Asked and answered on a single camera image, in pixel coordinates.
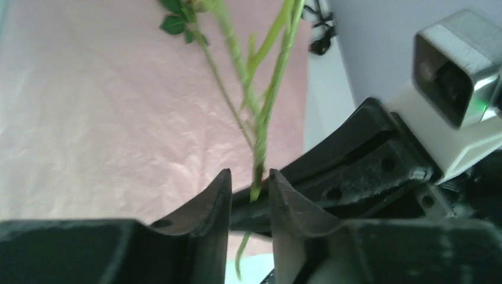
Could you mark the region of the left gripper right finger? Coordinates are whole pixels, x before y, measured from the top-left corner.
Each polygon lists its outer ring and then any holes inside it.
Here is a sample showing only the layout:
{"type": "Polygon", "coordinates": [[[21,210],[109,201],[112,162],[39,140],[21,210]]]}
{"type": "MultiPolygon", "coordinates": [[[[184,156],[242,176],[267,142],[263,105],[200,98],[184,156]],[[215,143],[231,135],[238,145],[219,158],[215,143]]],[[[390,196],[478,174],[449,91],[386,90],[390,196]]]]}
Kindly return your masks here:
{"type": "Polygon", "coordinates": [[[342,220],[299,193],[271,169],[268,196],[276,283],[309,283],[329,258],[327,236],[342,220]]]}

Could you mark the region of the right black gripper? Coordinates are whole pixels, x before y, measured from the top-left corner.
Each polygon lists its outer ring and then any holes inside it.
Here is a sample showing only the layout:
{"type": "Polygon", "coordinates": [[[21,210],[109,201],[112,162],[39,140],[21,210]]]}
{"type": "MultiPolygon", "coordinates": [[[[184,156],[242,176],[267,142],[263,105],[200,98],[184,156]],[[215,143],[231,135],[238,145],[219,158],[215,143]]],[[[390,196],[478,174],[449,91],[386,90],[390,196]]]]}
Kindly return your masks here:
{"type": "MultiPolygon", "coordinates": [[[[501,151],[439,184],[400,116],[368,98],[280,172],[342,220],[309,283],[500,283],[501,151]]],[[[272,238],[268,179],[233,195],[230,229],[272,238]]]]}

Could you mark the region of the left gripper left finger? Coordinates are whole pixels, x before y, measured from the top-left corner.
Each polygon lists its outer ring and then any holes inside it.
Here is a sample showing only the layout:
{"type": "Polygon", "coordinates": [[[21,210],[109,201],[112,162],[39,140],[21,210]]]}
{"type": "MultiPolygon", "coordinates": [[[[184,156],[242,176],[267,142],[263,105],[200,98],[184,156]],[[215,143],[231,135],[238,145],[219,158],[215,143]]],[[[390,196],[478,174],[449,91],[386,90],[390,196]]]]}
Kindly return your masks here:
{"type": "Polygon", "coordinates": [[[176,283],[224,283],[231,211],[231,171],[223,169],[198,195],[150,227],[177,241],[176,283]]]}

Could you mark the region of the purple pink wrapping paper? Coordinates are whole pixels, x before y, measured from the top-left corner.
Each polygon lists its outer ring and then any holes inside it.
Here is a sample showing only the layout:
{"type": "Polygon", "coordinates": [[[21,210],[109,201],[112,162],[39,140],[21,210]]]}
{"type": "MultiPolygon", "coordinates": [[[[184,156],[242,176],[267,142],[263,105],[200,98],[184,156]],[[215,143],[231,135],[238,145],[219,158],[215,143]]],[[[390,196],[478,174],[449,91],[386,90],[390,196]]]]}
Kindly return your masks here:
{"type": "Polygon", "coordinates": [[[150,223],[252,154],[157,1],[1,2],[1,219],[150,223]]]}

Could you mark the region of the fake flower bouquet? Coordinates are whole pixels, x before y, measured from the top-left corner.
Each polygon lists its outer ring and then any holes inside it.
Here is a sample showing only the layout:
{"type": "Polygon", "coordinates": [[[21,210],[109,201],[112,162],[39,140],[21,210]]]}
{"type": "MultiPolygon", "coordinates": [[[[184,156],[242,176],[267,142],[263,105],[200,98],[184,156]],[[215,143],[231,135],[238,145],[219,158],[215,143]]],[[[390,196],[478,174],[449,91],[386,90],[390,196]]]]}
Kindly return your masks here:
{"type": "Polygon", "coordinates": [[[252,150],[253,174],[250,185],[249,202],[258,200],[262,192],[262,181],[265,172],[266,151],[269,123],[275,105],[281,81],[289,61],[291,49],[303,12],[304,1],[283,1],[274,22],[259,48],[256,48],[256,36],[250,34],[247,57],[244,59],[240,44],[224,1],[161,1],[170,11],[160,25],[160,29],[170,35],[183,34],[185,42],[196,41],[202,48],[210,65],[218,87],[232,112],[243,137],[252,150]],[[208,49],[208,40],[201,32],[198,14],[210,11],[217,20],[231,57],[236,75],[241,83],[243,99],[240,108],[236,108],[223,85],[217,65],[208,49]],[[279,55],[269,82],[261,96],[253,88],[256,71],[271,48],[282,37],[279,55]]]}

